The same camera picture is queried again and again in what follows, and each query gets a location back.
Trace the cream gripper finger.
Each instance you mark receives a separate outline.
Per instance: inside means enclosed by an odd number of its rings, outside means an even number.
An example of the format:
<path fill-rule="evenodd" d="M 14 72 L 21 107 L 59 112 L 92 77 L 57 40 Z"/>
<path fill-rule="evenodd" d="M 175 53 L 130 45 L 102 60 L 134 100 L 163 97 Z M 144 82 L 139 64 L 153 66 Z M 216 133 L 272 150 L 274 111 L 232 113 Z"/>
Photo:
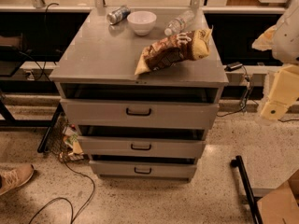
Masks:
<path fill-rule="evenodd" d="M 266 29 L 257 39 L 254 40 L 251 46 L 260 51 L 271 50 L 273 47 L 273 36 L 276 29 L 276 25 Z"/>
<path fill-rule="evenodd" d="M 267 120 L 281 119 L 299 98 L 299 66 L 288 64 L 274 74 L 270 91 L 260 116 Z"/>

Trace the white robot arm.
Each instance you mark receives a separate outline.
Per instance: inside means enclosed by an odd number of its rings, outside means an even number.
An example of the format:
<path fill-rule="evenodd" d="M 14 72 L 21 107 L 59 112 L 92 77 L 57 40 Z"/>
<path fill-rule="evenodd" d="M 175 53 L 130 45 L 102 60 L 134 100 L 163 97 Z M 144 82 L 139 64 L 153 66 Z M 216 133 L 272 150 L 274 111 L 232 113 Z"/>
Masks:
<path fill-rule="evenodd" d="M 292 0 L 277 23 L 251 46 L 261 51 L 271 50 L 272 56 L 283 63 L 274 74 L 260 110 L 262 119 L 281 119 L 299 98 L 299 0 Z"/>

